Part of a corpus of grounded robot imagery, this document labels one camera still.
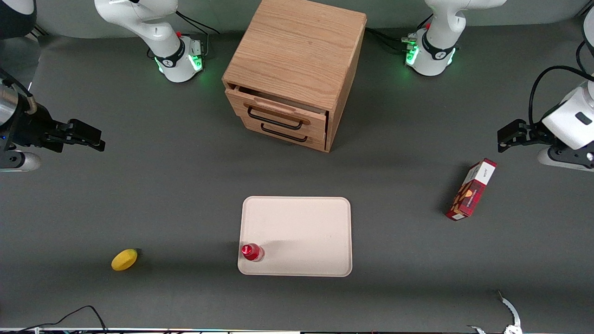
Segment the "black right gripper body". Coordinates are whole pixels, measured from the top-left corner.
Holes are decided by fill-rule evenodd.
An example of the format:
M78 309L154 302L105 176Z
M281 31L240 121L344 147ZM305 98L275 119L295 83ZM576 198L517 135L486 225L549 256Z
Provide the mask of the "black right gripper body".
M61 153L64 145L52 142L48 135L55 135L63 122L53 120L44 106L36 113L30 115L23 108L17 111L2 124L2 150L15 150L17 146L46 148L56 153Z

